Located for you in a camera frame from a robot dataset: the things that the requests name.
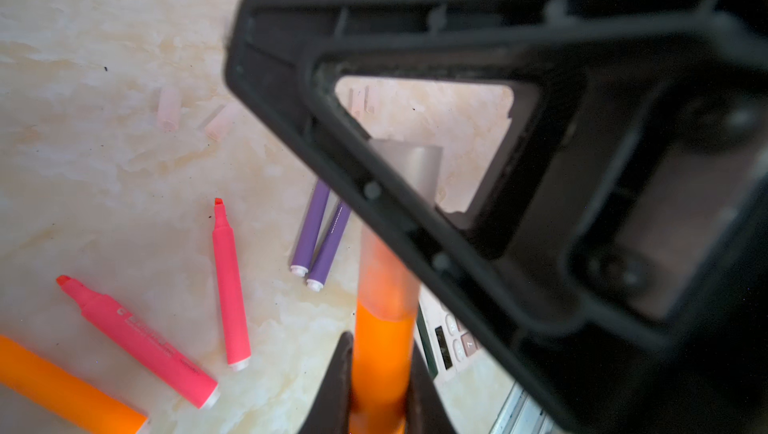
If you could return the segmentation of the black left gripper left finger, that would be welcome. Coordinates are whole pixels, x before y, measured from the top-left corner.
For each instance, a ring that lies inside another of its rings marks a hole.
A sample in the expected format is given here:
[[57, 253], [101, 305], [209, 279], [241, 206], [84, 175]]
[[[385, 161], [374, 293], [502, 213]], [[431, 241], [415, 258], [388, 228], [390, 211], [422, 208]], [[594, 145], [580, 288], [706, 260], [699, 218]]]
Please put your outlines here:
[[299, 434], [348, 433], [353, 340], [341, 334]]

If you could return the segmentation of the orange highlighter pen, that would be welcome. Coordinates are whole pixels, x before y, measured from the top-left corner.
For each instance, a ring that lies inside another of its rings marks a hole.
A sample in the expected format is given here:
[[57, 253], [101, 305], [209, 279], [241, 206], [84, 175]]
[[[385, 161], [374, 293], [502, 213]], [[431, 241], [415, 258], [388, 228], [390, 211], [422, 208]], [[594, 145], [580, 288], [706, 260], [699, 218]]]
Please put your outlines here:
[[149, 419], [19, 343], [1, 338], [1, 383], [89, 433], [146, 433]]
[[402, 433], [420, 281], [362, 229], [351, 365], [351, 433]]

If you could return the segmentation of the translucent pen cap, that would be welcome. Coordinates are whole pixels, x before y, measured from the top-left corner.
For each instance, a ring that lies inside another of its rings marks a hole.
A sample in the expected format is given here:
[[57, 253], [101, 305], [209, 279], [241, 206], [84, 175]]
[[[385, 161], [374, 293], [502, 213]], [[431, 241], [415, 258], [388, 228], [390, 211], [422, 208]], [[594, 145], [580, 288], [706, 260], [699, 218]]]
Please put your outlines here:
[[435, 205], [443, 156], [440, 146], [371, 139], [369, 144], [430, 206]]

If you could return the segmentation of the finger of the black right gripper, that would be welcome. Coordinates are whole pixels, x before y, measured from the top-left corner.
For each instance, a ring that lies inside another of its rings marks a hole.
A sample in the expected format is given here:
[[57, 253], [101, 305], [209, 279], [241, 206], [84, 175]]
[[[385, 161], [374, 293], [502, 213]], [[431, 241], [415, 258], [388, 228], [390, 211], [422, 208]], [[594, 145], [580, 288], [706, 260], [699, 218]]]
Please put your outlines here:
[[[565, 430], [767, 429], [767, 0], [240, 0], [229, 89]], [[345, 76], [498, 84], [467, 210]]]

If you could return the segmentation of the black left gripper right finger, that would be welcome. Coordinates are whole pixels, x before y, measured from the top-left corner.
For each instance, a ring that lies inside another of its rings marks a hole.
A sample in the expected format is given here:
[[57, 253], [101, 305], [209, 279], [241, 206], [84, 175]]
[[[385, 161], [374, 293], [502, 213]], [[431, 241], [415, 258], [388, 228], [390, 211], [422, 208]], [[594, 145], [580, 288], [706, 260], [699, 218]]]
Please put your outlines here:
[[456, 434], [417, 344], [407, 390], [407, 433]]

